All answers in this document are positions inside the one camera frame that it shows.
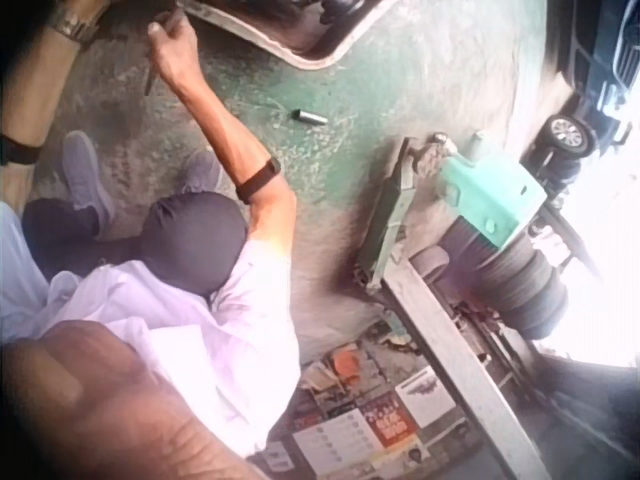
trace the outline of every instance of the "finger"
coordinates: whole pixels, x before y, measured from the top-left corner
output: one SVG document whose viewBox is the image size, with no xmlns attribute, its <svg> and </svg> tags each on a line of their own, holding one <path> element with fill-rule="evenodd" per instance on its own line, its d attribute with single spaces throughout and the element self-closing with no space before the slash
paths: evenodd
<svg viewBox="0 0 640 480">
<path fill-rule="evenodd" d="M 171 12 L 166 10 L 164 12 L 160 12 L 155 17 L 153 17 L 153 21 L 156 23 L 159 23 L 160 25 L 164 25 L 167 22 L 167 20 L 169 20 L 170 16 L 171 16 Z"/>
<path fill-rule="evenodd" d="M 176 8 L 173 12 L 171 12 L 171 16 L 164 24 L 164 28 L 167 33 L 176 37 L 179 36 L 180 33 L 185 29 L 185 27 L 190 27 L 189 20 L 184 13 L 184 10 L 181 8 Z"/>
<path fill-rule="evenodd" d="M 151 45 L 154 49 L 159 49 L 169 41 L 169 36 L 167 32 L 162 28 L 159 23 L 151 22 L 149 24 L 149 28 L 147 29 L 147 33 L 149 35 L 149 40 L 151 41 Z"/>
</svg>

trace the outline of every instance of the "metal pipe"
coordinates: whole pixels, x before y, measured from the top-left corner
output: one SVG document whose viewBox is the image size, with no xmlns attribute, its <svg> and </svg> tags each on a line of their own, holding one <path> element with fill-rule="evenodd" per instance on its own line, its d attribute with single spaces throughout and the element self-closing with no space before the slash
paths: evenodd
<svg viewBox="0 0 640 480">
<path fill-rule="evenodd" d="M 317 127 L 320 127 L 329 123 L 329 119 L 327 119 L 326 117 L 323 117 L 321 115 L 317 115 L 311 112 L 305 112 L 304 110 L 300 110 L 300 109 L 294 110 L 292 116 L 295 120 L 298 120 L 299 122 L 308 123 L 309 125 L 314 125 Z"/>
</svg>

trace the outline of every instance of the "stacked tires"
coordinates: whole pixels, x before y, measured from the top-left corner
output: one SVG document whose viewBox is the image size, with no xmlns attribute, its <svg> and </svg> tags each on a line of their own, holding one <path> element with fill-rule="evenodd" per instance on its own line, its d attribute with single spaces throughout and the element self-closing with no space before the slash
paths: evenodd
<svg viewBox="0 0 640 480">
<path fill-rule="evenodd" d="M 441 242 L 452 274 L 472 296 L 496 310 L 505 325 L 527 340 L 548 336 L 563 317 L 568 293 L 542 252 L 525 233 L 498 251 L 459 218 Z"/>
</svg>

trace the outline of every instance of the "green machine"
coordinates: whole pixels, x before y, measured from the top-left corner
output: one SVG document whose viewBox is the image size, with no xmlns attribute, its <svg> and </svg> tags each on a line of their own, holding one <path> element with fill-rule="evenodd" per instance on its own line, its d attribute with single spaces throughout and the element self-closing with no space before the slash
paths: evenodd
<svg viewBox="0 0 640 480">
<path fill-rule="evenodd" d="M 474 135 L 466 155 L 444 133 L 433 134 L 426 143 L 405 138 L 356 262 L 356 281 L 367 291 L 380 286 L 417 179 L 434 173 L 440 196 L 499 249 L 531 222 L 547 197 L 519 162 L 508 159 L 481 132 Z"/>
</svg>

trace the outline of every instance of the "gray pants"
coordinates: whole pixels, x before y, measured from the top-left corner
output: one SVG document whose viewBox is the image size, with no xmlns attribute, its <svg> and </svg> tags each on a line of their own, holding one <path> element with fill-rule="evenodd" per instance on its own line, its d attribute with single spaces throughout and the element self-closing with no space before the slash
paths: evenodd
<svg viewBox="0 0 640 480">
<path fill-rule="evenodd" d="M 238 206 L 217 193 L 186 193 L 152 205 L 138 237 L 98 242 L 93 207 L 58 199 L 27 204 L 22 227 L 47 278 L 68 270 L 82 277 L 97 266 L 141 260 L 163 282 L 208 297 L 231 274 L 247 236 Z"/>
</svg>

